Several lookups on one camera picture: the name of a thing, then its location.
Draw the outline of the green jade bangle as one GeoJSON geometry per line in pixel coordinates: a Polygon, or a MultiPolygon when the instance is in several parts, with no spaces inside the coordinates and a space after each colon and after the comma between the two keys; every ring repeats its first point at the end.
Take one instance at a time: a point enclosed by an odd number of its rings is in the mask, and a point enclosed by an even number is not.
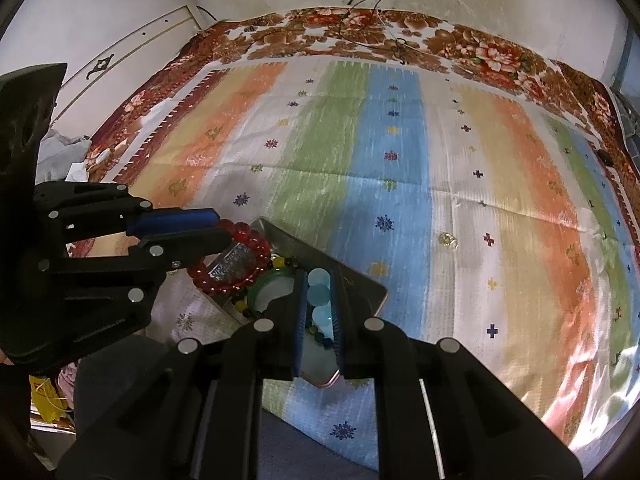
{"type": "Polygon", "coordinates": [[[288,296],[294,289],[295,274],[288,268],[271,269],[248,289],[247,305],[254,312],[264,312],[270,302],[288,296]]]}

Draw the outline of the small gold charm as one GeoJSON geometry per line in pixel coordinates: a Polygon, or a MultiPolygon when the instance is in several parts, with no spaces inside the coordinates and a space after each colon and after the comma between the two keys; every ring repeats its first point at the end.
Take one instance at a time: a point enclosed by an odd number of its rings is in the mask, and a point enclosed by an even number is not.
{"type": "Polygon", "coordinates": [[[458,247],[458,239],[454,234],[448,232],[440,232],[437,240],[439,244],[449,249],[456,249],[458,247]]]}

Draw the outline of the person's grey trouser leg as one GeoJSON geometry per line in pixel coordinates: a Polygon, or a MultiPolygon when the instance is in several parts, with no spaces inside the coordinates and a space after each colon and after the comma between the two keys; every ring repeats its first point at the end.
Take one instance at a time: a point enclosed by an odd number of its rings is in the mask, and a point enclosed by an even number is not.
{"type": "Polygon", "coordinates": [[[252,370],[132,336],[80,364],[60,479],[374,479],[262,409],[252,370]]]}

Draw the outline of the yellow plastic bag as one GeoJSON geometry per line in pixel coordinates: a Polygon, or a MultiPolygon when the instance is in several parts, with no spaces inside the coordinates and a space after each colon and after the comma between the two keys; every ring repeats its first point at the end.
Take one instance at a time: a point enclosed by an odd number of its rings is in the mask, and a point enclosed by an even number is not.
{"type": "Polygon", "coordinates": [[[73,409],[51,378],[29,376],[32,405],[44,422],[69,422],[73,409]]]}

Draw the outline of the grey and white clothes pile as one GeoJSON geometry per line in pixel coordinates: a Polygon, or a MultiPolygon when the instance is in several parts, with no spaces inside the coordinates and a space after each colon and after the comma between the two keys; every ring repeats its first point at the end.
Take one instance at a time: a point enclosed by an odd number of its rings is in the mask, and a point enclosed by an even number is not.
{"type": "Polygon", "coordinates": [[[90,145],[88,136],[68,138],[50,129],[39,145],[35,184],[64,180],[73,164],[85,160],[90,145]]]}

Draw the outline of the silver metal tin box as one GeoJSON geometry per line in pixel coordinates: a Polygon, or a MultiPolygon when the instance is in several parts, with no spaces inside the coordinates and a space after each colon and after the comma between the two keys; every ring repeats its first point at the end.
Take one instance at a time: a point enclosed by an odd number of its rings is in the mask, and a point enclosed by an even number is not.
{"type": "MultiPolygon", "coordinates": [[[[288,268],[294,274],[297,270],[306,273],[302,296],[303,305],[307,308],[306,335],[300,376],[317,388],[329,388],[340,374],[333,350],[330,271],[339,270],[345,285],[366,298],[373,314],[379,314],[386,303],[387,288],[265,218],[255,219],[250,227],[269,243],[273,269],[288,268]]],[[[243,294],[243,306],[248,308],[247,293],[248,289],[243,294]]]]}

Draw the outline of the white headboard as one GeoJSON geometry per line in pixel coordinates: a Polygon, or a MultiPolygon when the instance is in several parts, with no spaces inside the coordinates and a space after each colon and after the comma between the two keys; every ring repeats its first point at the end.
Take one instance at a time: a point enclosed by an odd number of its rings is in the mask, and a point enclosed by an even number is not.
{"type": "Polygon", "coordinates": [[[178,55],[212,17],[187,2],[130,32],[65,79],[51,127],[93,136],[128,96],[178,55]]]}

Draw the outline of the striped colourful bed mat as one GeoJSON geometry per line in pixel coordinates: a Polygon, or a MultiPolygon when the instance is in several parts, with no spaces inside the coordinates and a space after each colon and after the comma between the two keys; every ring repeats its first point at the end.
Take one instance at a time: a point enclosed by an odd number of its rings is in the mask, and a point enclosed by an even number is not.
{"type": "Polygon", "coordinates": [[[585,471],[622,433],[639,228],[597,139],[457,77],[335,58],[207,66],[130,133],[87,158],[96,180],[264,217],[373,278],[386,320],[460,340],[585,471]]]}

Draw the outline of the red floral blanket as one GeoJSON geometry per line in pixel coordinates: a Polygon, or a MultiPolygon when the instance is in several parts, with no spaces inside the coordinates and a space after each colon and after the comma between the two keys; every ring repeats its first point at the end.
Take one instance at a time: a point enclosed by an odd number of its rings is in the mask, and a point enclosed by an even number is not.
{"type": "Polygon", "coordinates": [[[206,64],[258,58],[334,55],[398,63],[489,84],[574,120],[611,155],[631,198],[639,173],[626,151],[617,108],[597,79],[499,36],[412,11],[348,10],[333,6],[220,21],[198,32],[178,55],[122,103],[93,136],[87,156],[130,138],[131,125],[171,98],[206,64]]]}

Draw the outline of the small black object on bed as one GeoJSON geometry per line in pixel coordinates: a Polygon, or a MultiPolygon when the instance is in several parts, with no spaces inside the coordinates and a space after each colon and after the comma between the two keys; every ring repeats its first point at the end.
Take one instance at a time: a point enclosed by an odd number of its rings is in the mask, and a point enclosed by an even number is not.
{"type": "Polygon", "coordinates": [[[605,167],[613,167],[614,162],[610,154],[605,150],[597,150],[597,155],[605,167]]]}

